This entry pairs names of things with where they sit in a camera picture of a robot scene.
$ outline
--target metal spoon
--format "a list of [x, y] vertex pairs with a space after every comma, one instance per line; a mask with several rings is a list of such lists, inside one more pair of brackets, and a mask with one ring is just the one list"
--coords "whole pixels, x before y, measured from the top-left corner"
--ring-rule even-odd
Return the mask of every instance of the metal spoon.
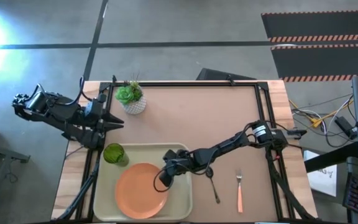
[[212, 177], [214, 175], [214, 171], [212, 170], [212, 168], [209, 167], [206, 170], [205, 175], [211, 180], [212, 188], [214, 189], [216, 203], [221, 203], [221, 200], [219, 199], [218, 193], [216, 193], [214, 182], [212, 181]]

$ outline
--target potted plant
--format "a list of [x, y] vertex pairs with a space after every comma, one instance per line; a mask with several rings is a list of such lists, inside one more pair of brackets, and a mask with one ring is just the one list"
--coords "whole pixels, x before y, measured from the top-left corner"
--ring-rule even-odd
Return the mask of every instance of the potted plant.
[[117, 89], [116, 99], [129, 114], [139, 114], [146, 108], [146, 99], [137, 81], [124, 82]]

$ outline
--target fork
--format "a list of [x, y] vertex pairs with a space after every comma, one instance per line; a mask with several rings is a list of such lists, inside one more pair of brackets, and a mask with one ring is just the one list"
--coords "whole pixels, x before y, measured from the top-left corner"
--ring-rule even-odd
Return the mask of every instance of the fork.
[[236, 177], [237, 177], [237, 182], [239, 183], [239, 193], [238, 193], [238, 196], [237, 196], [237, 207], [238, 207], [239, 213], [242, 213], [242, 194], [241, 194], [242, 174], [241, 174], [240, 169], [236, 171]]

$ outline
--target white pot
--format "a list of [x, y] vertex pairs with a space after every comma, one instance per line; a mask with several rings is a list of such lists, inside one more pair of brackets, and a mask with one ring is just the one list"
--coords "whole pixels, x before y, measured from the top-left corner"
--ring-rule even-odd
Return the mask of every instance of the white pot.
[[121, 104], [124, 111], [129, 114], [139, 114], [146, 108], [146, 98], [142, 96], [139, 101], [129, 103], [127, 105]]

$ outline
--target beige tray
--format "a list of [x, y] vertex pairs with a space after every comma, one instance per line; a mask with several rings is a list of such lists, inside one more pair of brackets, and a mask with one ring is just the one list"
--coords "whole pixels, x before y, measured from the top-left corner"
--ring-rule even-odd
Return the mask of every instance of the beige tray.
[[175, 221], [186, 218], [193, 208], [191, 176], [189, 172], [185, 175], [175, 177], [164, 207], [158, 214], [144, 220], [131, 219], [118, 209], [114, 195], [114, 187], [120, 175], [130, 168], [130, 166], [140, 162], [148, 162], [157, 167], [163, 167], [165, 163], [162, 157], [169, 149], [176, 152], [178, 149], [188, 150], [187, 147], [179, 143], [121, 145], [129, 157], [128, 166], [119, 167], [107, 163], [103, 158], [100, 159], [98, 181], [93, 204], [93, 211], [97, 218], [105, 222]]

